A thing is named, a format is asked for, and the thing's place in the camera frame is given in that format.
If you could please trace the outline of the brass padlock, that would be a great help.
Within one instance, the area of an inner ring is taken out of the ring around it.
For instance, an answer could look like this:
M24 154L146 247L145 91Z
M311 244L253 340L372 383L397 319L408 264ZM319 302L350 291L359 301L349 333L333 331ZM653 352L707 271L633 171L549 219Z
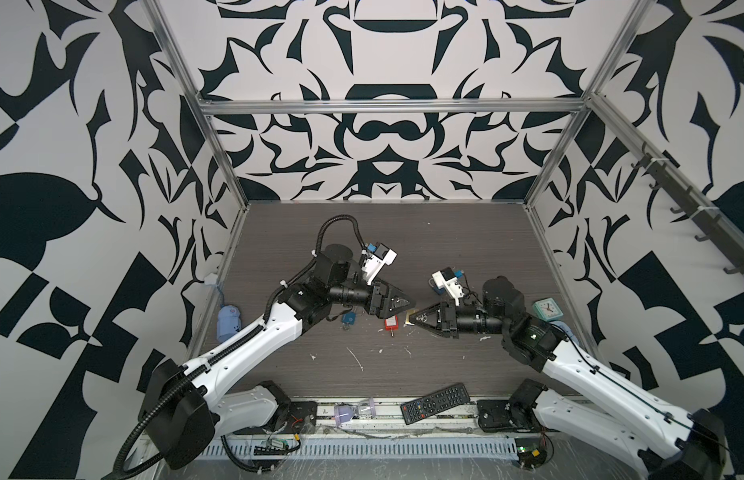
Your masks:
M404 326L405 327L413 327L414 323L412 322L412 316L416 313L415 309L410 309L405 314L405 320L404 320Z

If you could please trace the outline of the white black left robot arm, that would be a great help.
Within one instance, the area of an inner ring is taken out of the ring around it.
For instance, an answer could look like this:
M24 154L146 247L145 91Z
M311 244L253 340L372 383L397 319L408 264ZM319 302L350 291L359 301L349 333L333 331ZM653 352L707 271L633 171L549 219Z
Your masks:
M216 438L278 422L289 399L265 382L235 399L232 387L255 366L329 317L334 305L361 307L386 320L414 306L401 289L380 278L396 259L383 243L361 253L331 244L282 282L265 312L212 350L178 365L172 360L152 373L138 423L116 455L111 479L129 479L159 461L178 469L196 459Z

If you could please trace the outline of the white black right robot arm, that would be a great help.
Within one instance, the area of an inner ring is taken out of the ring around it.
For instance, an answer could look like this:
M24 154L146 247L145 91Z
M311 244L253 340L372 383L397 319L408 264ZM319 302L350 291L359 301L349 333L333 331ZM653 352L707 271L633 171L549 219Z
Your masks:
M483 401L485 432L563 432L633 467L647 479L720 479L728 449L723 422L706 409L694 413L633 384L587 354L565 330L529 313L523 294L505 277L486 281L478 303L455 283L441 285L441 302L409 315L435 335L498 334L520 364L589 400L573 402L527 379L509 399Z

